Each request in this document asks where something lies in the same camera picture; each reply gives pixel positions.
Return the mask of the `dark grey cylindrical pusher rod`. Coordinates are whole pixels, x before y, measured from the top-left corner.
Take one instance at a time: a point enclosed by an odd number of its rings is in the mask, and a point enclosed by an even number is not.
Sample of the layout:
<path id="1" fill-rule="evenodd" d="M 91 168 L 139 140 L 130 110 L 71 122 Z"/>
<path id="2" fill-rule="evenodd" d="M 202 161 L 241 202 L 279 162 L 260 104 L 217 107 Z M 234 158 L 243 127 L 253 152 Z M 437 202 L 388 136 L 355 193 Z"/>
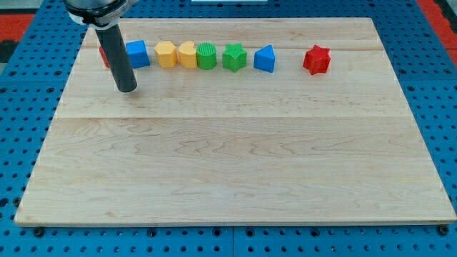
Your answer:
<path id="1" fill-rule="evenodd" d="M 133 91 L 137 87 L 136 77 L 119 26 L 96 30 L 96 35 L 104 50 L 117 89 L 124 93 Z"/>

